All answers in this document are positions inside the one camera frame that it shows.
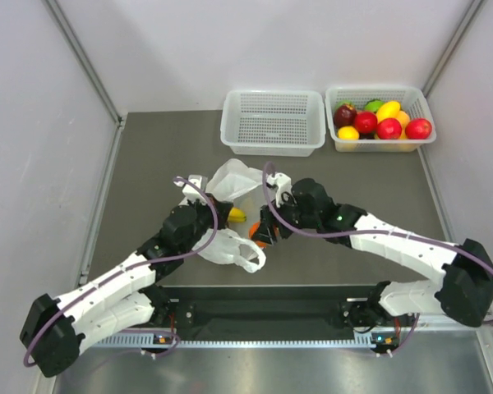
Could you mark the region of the orange tangerine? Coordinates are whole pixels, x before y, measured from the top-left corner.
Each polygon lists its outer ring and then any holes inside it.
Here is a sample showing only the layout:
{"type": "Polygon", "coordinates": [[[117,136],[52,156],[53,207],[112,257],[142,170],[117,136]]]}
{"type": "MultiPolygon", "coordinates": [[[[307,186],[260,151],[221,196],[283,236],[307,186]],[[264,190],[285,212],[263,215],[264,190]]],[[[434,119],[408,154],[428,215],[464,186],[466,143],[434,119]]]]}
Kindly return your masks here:
{"type": "Polygon", "coordinates": [[[263,242],[263,241],[259,241],[257,239],[254,238],[254,235],[255,233],[257,232],[257,230],[259,229],[260,227],[260,222],[255,222],[250,230],[249,230],[249,238],[251,241],[254,241],[256,243],[257,246],[259,246],[261,249],[264,249],[268,246],[267,243],[263,242]]]}

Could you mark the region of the white plastic bag with fruit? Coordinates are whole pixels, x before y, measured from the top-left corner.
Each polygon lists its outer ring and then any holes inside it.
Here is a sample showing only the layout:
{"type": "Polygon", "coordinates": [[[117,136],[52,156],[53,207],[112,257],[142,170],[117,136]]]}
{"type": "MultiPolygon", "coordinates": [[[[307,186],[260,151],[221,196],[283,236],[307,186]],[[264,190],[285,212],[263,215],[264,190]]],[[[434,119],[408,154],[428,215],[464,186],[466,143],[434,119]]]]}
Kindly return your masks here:
{"type": "Polygon", "coordinates": [[[224,229],[217,231],[199,256],[215,264],[236,265],[248,273],[261,270],[265,266],[265,253],[250,239],[249,231],[260,220],[262,171],[232,158],[211,178],[191,174],[188,180],[219,202],[233,205],[224,229]]]}

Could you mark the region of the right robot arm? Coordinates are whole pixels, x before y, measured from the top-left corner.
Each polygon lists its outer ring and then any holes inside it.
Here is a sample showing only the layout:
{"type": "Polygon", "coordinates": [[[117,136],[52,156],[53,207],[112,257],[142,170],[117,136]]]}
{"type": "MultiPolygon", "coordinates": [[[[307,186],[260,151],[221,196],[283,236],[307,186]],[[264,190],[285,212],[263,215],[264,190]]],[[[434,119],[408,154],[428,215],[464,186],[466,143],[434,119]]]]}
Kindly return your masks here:
{"type": "Polygon", "coordinates": [[[378,283],[366,298],[360,320],[387,324],[405,314],[443,314],[478,328],[493,301],[493,263],[484,246],[432,240],[395,227],[351,204],[337,204],[312,178],[292,183],[283,173],[265,178],[268,198],[252,240],[273,245],[293,234],[321,238],[351,250],[367,252],[410,269],[417,282],[378,283]]]}

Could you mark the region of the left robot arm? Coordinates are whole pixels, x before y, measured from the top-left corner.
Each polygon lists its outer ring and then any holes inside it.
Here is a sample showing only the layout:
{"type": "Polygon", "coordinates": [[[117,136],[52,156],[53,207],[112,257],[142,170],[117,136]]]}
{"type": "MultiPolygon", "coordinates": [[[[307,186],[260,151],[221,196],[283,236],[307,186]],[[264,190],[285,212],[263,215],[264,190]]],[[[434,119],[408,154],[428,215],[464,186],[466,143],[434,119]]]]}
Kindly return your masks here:
{"type": "Polygon", "coordinates": [[[89,348],[136,325],[165,323],[169,298],[159,281],[210,246],[233,204],[212,195],[174,207],[159,232],[105,274],[73,291],[36,298],[20,333],[25,367],[51,378],[89,348]]]}

